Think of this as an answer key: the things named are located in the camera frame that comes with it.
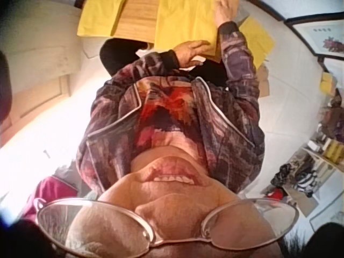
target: plaid shirt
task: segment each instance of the plaid shirt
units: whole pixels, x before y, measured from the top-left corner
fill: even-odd
[[[244,35],[231,23],[219,29],[228,81],[219,87],[169,70],[158,53],[127,65],[97,91],[91,121],[77,154],[77,168],[99,194],[131,172],[135,132],[142,111],[137,84],[190,82],[209,176],[239,192],[259,174],[264,134],[259,128],[259,83]]]

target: picture frame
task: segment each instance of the picture frame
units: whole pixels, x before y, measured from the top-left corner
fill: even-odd
[[[311,218],[309,222],[314,232],[328,222],[344,225],[344,191]]]
[[[284,23],[313,55],[344,60],[344,12],[297,17]]]

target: framed picture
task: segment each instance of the framed picture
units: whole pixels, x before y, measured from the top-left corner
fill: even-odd
[[[319,57],[318,63],[327,73],[332,74],[337,80],[337,88],[344,89],[344,61]]]
[[[285,24],[315,56],[344,60],[344,13],[288,19]]]
[[[335,222],[344,226],[344,192],[339,194],[327,207],[310,219],[314,232],[328,222]]]

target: lips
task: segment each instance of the lips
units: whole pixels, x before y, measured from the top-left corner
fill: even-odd
[[[150,164],[150,170],[144,182],[178,182],[187,185],[204,185],[197,169],[180,157],[165,157]]]

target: table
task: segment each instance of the table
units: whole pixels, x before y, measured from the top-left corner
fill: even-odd
[[[154,43],[159,0],[126,0],[115,38]]]

